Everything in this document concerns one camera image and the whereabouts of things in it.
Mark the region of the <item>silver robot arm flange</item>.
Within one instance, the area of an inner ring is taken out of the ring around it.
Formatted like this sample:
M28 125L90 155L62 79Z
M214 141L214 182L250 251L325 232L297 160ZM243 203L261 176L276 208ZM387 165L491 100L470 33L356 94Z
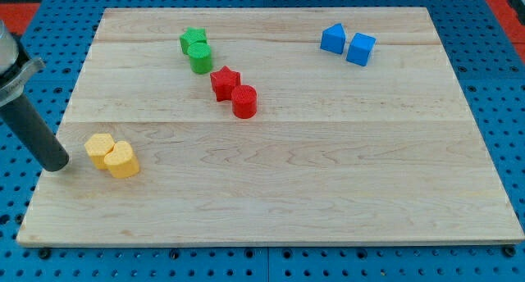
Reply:
M25 84L44 67L44 61L40 57L29 57L1 21L1 106L20 97Z

